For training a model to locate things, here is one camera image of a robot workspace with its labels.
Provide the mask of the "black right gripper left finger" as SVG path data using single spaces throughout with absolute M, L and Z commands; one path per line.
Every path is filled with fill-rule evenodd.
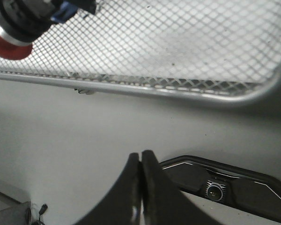
M 131 153 L 104 198 L 77 225 L 138 225 L 141 213 L 141 164 Z

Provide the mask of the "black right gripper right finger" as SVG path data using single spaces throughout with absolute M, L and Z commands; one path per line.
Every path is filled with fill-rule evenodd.
M 141 153 L 144 219 L 147 225 L 219 225 L 170 180 L 151 150 Z

